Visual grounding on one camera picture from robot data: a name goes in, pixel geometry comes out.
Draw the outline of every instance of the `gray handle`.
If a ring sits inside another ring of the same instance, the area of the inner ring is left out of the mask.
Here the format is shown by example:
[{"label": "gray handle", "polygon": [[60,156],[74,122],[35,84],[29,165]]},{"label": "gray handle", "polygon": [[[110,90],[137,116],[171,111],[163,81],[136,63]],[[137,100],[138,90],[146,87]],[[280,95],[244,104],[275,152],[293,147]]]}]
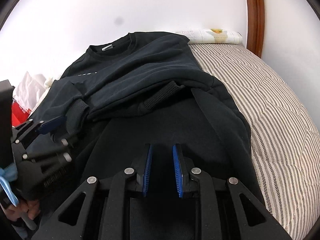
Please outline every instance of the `gray handle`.
[{"label": "gray handle", "polygon": [[37,225],[36,225],[36,223],[32,220],[32,219],[30,219],[29,217],[28,217],[28,214],[26,213],[26,212],[21,212],[21,218],[22,218],[22,220],[26,223],[26,225],[27,225],[27,227],[30,229],[30,230],[36,230],[36,228],[37,228]]}]

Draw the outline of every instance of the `bed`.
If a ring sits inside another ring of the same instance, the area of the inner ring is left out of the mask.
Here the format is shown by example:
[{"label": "bed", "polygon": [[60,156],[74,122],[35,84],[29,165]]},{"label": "bed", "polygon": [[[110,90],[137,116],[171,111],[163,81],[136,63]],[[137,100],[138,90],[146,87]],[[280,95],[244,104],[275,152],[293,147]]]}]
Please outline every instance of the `bed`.
[{"label": "bed", "polygon": [[259,57],[235,44],[189,46],[251,126],[252,162],[266,203],[292,239],[319,216],[320,137],[305,107]]}]

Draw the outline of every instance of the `clothing label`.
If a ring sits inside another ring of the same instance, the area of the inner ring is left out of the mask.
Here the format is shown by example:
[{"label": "clothing label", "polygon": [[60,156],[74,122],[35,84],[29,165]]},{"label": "clothing label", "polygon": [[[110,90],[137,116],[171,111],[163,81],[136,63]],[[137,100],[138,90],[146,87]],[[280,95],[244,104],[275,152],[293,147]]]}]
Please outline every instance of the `clothing label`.
[{"label": "clothing label", "polygon": [[110,44],[110,45],[102,48],[102,51],[105,51],[105,50],[107,50],[107,49],[112,49],[112,48],[113,48],[113,47],[112,47],[112,44]]}]

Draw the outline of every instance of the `striped fabric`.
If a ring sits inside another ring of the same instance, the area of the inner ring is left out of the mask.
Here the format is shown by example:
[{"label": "striped fabric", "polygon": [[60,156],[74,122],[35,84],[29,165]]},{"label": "striped fabric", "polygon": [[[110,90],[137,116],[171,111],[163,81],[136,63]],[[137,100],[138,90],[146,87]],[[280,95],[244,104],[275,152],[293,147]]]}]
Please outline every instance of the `striped fabric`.
[{"label": "striped fabric", "polygon": [[193,44],[251,126],[252,162],[266,207],[292,239],[319,216],[320,137],[305,107],[260,58],[239,45]]}]

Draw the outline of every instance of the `blue strap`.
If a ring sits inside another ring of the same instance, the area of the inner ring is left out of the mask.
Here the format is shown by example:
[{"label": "blue strap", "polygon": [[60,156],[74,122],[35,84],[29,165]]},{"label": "blue strap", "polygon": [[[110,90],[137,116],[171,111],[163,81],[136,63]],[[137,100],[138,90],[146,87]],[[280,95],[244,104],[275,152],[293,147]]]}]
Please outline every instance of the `blue strap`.
[{"label": "blue strap", "polygon": [[11,203],[15,206],[19,204],[19,200],[12,192],[9,182],[14,181],[18,178],[18,171],[15,163],[11,163],[5,169],[0,168],[0,185],[4,192],[7,194]]}]

